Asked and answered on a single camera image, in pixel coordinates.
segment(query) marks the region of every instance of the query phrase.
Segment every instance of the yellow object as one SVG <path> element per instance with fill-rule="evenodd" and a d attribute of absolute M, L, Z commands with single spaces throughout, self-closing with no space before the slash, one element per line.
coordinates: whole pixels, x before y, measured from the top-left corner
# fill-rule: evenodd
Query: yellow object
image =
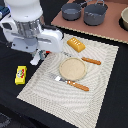
<path fill-rule="evenodd" d="M 86 48 L 85 45 L 81 43 L 79 40 L 77 40 L 75 37 L 68 40 L 67 44 L 71 46 L 74 50 L 76 50 L 77 52 L 81 52 L 82 50 Z"/>
<path fill-rule="evenodd" d="M 26 71 L 27 71 L 26 66 L 18 66 L 16 78 L 15 78 L 15 84 L 16 85 L 25 84 Z"/>

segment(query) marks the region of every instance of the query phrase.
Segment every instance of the wooden handle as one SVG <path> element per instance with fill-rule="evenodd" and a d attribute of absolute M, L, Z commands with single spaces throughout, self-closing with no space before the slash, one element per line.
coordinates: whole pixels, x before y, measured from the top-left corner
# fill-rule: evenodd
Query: wooden handle
<path fill-rule="evenodd" d="M 84 60 L 84 61 L 93 63 L 93 64 L 101 65 L 101 62 L 97 61 L 97 60 L 93 60 L 93 59 L 89 59 L 89 58 L 85 58 L 85 57 L 82 57 L 81 59 Z"/>
<path fill-rule="evenodd" d="M 83 85 L 81 85 L 81 84 L 77 84 L 77 83 L 72 82 L 72 81 L 70 81 L 70 80 L 67 81 L 67 84 L 72 85 L 72 86 L 74 86 L 74 87 L 76 87 L 76 88 L 79 88 L 79 89 L 81 89 L 81 90 L 84 90 L 84 91 L 89 91 L 89 88 L 88 88 L 88 87 L 83 86 Z"/>

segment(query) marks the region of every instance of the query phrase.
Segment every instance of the table surface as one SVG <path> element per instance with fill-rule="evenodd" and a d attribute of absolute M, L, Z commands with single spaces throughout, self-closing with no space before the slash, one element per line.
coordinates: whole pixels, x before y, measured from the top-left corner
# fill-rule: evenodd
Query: table surface
<path fill-rule="evenodd" d="M 84 8 L 81 10 L 81 17 L 75 21 L 67 21 L 62 17 L 62 11 L 52 21 L 52 24 L 62 28 L 67 28 L 69 30 L 74 30 L 77 32 L 94 35 L 106 39 L 111 39 L 114 41 L 128 43 L 127 34 L 128 32 L 121 27 L 120 21 L 121 12 L 128 6 L 127 4 L 106 2 L 108 9 L 105 14 L 105 18 L 102 24 L 98 26 L 86 25 L 83 21 L 84 18 Z"/>
<path fill-rule="evenodd" d="M 54 17 L 60 12 L 67 0 L 42 0 L 44 20 L 50 25 Z M 105 93 L 96 128 L 128 128 L 128 44 L 123 44 L 99 37 L 62 29 L 64 33 L 79 36 L 81 38 L 96 40 L 106 44 L 119 46 L 117 57 L 113 66 L 111 77 Z M 2 29 L 0 40 L 6 42 Z M 25 85 L 15 85 L 15 75 L 18 66 L 27 66 L 26 83 L 38 69 L 32 66 L 32 56 L 28 53 L 15 51 L 0 44 L 0 104 L 30 118 L 33 118 L 50 128 L 75 128 L 75 126 L 36 108 L 16 97 Z"/>

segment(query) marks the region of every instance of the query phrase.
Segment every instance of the black table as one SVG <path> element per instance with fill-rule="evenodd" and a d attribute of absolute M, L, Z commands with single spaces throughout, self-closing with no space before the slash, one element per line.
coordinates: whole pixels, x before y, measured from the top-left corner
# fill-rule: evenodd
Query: black table
<path fill-rule="evenodd" d="M 67 0 L 41 0 L 47 25 L 51 24 L 66 2 Z M 128 128 L 128 44 L 60 29 L 64 33 L 119 46 L 96 128 Z M 0 40 L 6 42 L 2 29 L 0 29 Z M 50 128 L 75 128 L 75 126 L 54 115 L 16 98 L 25 87 L 25 85 L 15 85 L 17 67 L 27 66 L 27 83 L 42 63 L 40 61 L 37 66 L 32 66 L 30 64 L 31 59 L 32 56 L 28 53 L 15 51 L 0 44 L 0 104 L 33 118 Z"/>

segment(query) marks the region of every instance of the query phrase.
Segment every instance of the pot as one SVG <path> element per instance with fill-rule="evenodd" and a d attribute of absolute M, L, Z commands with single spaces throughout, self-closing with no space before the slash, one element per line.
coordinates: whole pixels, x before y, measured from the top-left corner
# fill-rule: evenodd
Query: pot
<path fill-rule="evenodd" d="M 128 30 L 128 7 L 122 11 L 121 17 L 123 19 L 124 27 Z"/>
<path fill-rule="evenodd" d="M 92 1 L 92 0 L 85 1 L 80 4 L 77 4 L 77 3 L 64 4 L 61 8 L 63 18 L 68 21 L 74 21 L 79 19 L 81 16 L 82 5 L 84 5 L 89 1 Z"/>
<path fill-rule="evenodd" d="M 95 4 L 90 4 L 84 8 L 84 22 L 91 26 L 97 26 L 103 23 L 105 14 L 106 14 L 106 7 L 104 7 L 104 1 L 103 5 L 97 4 L 98 1 Z"/>

